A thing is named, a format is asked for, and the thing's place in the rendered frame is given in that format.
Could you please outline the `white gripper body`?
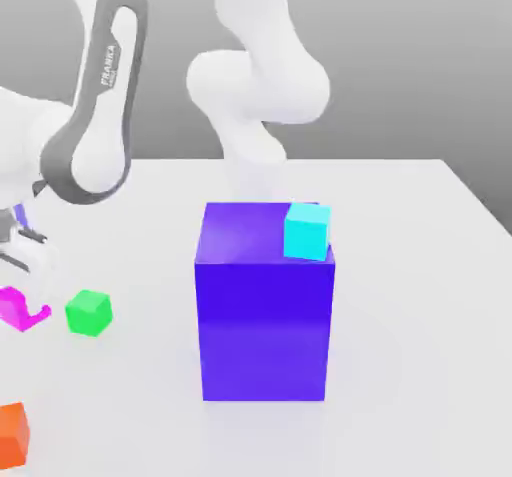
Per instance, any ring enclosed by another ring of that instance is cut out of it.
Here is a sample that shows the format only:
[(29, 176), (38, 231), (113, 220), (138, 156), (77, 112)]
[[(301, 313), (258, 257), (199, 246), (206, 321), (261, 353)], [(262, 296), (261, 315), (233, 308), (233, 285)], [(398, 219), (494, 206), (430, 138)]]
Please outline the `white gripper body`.
[(52, 289), (58, 252), (50, 243), (14, 238), (0, 243), (0, 288), (14, 287), (27, 298), (45, 298)]

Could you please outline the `small magenta cube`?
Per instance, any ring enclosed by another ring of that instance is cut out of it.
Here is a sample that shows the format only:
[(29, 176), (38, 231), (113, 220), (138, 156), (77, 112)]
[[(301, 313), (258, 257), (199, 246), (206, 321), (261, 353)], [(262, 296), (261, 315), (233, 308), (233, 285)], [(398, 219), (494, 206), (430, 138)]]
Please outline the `small magenta cube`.
[(51, 307), (43, 305), (37, 314), (31, 315), (23, 293), (13, 287), (0, 289), (0, 320), (19, 332), (29, 330), (47, 319), (51, 313)]

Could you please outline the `small green cube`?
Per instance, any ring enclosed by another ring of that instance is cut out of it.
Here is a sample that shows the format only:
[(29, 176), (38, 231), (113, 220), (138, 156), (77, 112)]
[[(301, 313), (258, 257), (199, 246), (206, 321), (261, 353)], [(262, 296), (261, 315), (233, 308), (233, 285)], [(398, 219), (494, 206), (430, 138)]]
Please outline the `small green cube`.
[(110, 296), (106, 293), (82, 290), (65, 306), (68, 328), (72, 333), (99, 336), (112, 322)]

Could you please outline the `small orange cube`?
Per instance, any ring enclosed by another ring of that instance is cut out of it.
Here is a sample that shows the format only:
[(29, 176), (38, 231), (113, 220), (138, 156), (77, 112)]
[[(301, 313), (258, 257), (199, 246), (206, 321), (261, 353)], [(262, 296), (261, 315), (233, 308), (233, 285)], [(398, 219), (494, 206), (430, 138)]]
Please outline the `small orange cube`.
[(26, 463), (30, 440), (22, 402), (0, 406), (0, 470)]

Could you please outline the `small cyan cube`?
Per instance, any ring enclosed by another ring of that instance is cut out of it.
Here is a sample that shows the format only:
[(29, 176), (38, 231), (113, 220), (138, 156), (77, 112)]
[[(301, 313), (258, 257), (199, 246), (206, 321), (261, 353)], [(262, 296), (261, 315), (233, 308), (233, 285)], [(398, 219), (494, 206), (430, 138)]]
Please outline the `small cyan cube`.
[(284, 220), (286, 257), (324, 261), (330, 243), (331, 208), (318, 203), (291, 203)]

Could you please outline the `large purple box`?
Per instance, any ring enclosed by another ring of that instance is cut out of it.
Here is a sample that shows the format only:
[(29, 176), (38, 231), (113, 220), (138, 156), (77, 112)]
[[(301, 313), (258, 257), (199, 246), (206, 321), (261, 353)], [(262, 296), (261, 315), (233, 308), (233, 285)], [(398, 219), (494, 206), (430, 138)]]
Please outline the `large purple box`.
[(336, 262), (284, 253), (287, 203), (209, 202), (196, 257), (206, 401), (325, 397)]

